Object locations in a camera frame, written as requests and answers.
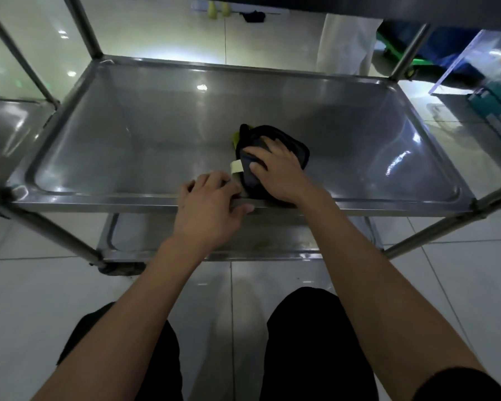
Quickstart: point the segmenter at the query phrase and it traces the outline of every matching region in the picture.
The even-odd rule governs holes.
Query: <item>forearm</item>
[[[175,238],[164,242],[33,400],[133,400],[167,316],[202,258]]]
[[[361,347],[388,393],[410,399],[447,367],[482,369],[441,314],[347,219],[324,190],[299,204]]]

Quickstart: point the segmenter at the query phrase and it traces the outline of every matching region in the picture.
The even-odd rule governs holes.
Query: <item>hand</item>
[[[317,189],[310,178],[301,169],[297,156],[279,140],[262,136],[270,152],[257,146],[248,146],[243,150],[263,161],[267,170],[257,162],[251,163],[251,172],[260,180],[273,197],[295,205]]]
[[[229,175],[217,171],[201,174],[197,181],[180,188],[173,236],[203,251],[204,257],[226,243],[241,226],[243,216],[254,210],[243,204],[230,212],[230,199],[241,192],[241,186],[229,180]]]

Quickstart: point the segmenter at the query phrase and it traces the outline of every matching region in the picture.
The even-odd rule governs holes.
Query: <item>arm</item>
[[[228,241],[239,229],[243,215],[253,209],[242,205],[230,212],[230,198],[241,187],[227,183],[221,188],[221,181],[229,179],[227,174],[214,172],[182,186],[173,235],[33,401],[134,399],[187,279],[211,250]]]
[[[251,170],[269,193],[294,203],[306,217],[362,350],[390,397],[410,400],[448,367],[483,371],[451,325],[349,222],[330,194],[307,178],[294,154],[264,140],[271,152],[246,150],[267,170],[258,163]]]

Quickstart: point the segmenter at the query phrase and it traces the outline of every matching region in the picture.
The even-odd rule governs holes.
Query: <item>right hand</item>
[[[301,169],[297,156],[279,140],[262,136],[270,152],[257,146],[248,146],[243,150],[263,161],[267,169],[252,162],[251,172],[260,180],[270,195],[276,199],[300,205],[305,197],[318,189]]]

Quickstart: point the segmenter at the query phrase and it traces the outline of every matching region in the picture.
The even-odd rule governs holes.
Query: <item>black pants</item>
[[[58,364],[111,308],[83,317]],[[267,322],[260,401],[279,399],[378,400],[373,371],[337,296],[304,287],[288,295]],[[180,349],[166,322],[136,400],[181,400]]]

